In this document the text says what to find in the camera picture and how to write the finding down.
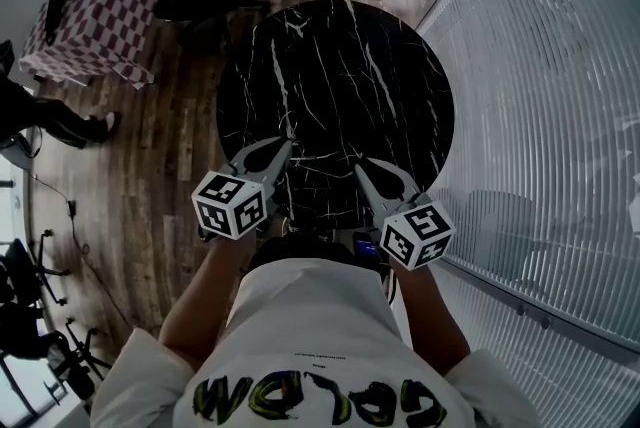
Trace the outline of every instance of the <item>vertical blind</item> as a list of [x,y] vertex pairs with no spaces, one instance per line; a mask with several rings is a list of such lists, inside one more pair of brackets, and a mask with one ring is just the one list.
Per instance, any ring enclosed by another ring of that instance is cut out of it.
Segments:
[[[640,353],[640,0],[437,0],[419,31],[456,107],[430,191],[459,229],[447,259]],[[511,359],[545,426],[618,426],[637,403],[634,371],[483,305],[468,334]]]
[[432,267],[472,349],[498,357],[535,406],[542,426],[619,427],[640,398],[640,375]]

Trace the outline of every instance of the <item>sleeve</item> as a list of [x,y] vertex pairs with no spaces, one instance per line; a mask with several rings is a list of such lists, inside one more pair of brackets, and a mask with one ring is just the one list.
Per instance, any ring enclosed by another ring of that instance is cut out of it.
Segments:
[[171,426],[173,407],[193,375],[184,360],[135,329],[98,389],[91,427]]
[[473,352],[449,371],[445,379],[480,417],[478,426],[540,427],[531,402],[487,350]]

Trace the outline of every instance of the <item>white t-shirt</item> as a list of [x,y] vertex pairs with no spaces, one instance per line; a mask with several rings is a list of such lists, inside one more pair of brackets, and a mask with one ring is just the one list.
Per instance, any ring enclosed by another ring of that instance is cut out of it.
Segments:
[[488,352],[442,378],[400,339],[377,273],[322,259],[277,261],[245,276],[224,336],[197,373],[135,330],[91,421],[94,428],[538,426]]

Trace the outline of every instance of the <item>table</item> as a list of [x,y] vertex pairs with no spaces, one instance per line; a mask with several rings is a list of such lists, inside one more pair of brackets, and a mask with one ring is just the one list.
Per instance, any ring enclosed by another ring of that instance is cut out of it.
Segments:
[[222,75],[217,125],[228,158],[263,138],[291,138],[274,200],[295,225],[370,225],[353,167],[395,163],[427,189],[453,137],[440,62],[396,17],[344,0],[302,3],[254,28]]
[[115,71],[134,87],[154,76],[135,63],[156,0],[71,0],[67,2],[52,45],[45,42],[48,2],[38,12],[27,38],[20,70],[86,84],[86,76]]

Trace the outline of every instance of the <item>black marble table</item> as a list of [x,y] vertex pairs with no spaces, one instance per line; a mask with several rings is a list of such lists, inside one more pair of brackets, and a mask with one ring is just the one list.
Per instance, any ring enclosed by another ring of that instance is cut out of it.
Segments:
[[371,223],[356,189],[361,156],[395,163],[427,189],[453,137],[440,62],[396,17],[357,2],[302,3],[260,23],[223,73],[217,124],[228,158],[272,136],[293,140],[274,200],[295,225]]

